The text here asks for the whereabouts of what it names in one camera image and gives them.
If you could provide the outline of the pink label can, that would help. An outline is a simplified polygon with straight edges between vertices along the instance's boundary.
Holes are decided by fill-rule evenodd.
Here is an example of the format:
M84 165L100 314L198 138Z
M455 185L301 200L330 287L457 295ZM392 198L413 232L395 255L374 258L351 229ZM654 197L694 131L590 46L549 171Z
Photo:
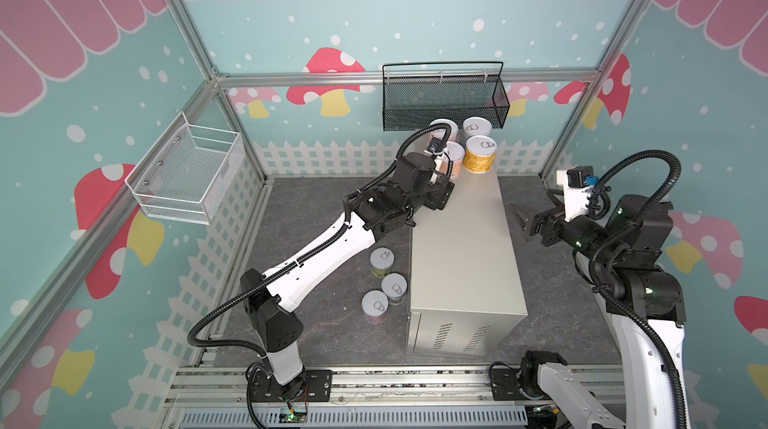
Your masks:
M456 142L459 134L458 125L450 119L435 119L430 123L431 126L439 125L438 129L435 129L429 133L430 138L442 139L445 133L445 127L450 128L449 142Z

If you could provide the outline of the yellow label can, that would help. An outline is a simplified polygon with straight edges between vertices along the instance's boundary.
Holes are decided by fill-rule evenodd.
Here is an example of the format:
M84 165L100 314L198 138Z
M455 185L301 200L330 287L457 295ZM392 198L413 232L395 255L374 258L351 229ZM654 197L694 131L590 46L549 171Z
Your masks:
M497 143L489 136L472 136L465 143L464 168L473 174L488 173L495 161Z

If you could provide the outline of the blue label can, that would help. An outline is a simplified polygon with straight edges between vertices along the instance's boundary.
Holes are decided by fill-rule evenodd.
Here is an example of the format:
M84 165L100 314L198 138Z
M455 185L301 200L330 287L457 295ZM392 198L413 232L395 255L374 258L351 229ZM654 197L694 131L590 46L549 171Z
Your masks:
M474 136L489 136L493 126L491 122L482 117L469 117L464 120L461 128L461 141L466 143Z

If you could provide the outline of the pink front can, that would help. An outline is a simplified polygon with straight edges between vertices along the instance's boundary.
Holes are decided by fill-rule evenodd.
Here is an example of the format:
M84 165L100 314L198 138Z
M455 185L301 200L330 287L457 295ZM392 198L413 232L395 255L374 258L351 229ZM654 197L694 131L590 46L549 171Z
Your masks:
M365 319L371 324L383 323L388 314L389 299L380 290L371 290L364 294L361 308Z

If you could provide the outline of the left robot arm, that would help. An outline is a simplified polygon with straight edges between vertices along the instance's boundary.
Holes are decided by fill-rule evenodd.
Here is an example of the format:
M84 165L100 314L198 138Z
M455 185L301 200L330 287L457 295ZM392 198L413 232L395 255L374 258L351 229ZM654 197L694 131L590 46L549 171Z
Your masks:
M298 339L303 326L295 311L324 279L390 233L414 226L423 207L443 209L454 185L440 169L451 127L434 123L409 136L391 165L366 185L346 195L342 212L307 247L263 273L247 277L240 294L203 316L187 334L196 348L239 347L266 360L281 387L303 378ZM260 340L204 340L200 332L237 305L243 305Z

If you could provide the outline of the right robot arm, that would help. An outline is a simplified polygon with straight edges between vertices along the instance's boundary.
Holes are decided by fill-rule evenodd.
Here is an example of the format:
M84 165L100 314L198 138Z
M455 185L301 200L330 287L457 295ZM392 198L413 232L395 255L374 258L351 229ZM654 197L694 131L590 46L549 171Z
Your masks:
M610 199L610 180L644 160L666 164L668 173L649 196ZM574 428L688 428L683 375L686 313L683 289L657 261L673 229L666 195L682 173L679 159L645 150L621 160L603 176L590 166L561 170L548 193L551 209L534 213L511 207L530 239L545 247L563 242L572 249L577 274L604 303L622 359L626 417L619 419L579 382L564 357L530 350L514 386L521 397L550 400Z

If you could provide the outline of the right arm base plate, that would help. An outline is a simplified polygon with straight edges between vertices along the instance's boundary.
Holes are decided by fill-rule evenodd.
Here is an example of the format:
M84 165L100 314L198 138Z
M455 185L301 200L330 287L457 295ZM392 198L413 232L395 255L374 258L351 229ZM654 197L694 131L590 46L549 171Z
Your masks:
M488 378L494 401L540 401L549 400L549 394L539 385L539 370L549 375L544 377L550 388L560 392L570 390L576 383L575 376L563 370L558 371L554 363L510 366L494 362L489 366Z

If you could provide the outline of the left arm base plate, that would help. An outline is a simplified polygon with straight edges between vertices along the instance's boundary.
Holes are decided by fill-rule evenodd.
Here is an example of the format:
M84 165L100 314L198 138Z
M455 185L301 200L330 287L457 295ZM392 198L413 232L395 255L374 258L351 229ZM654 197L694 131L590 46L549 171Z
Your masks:
M332 376L333 372L330 370L305 369L286 385L280 385L273 376L258 371L250 389L251 400L258 403L328 402Z

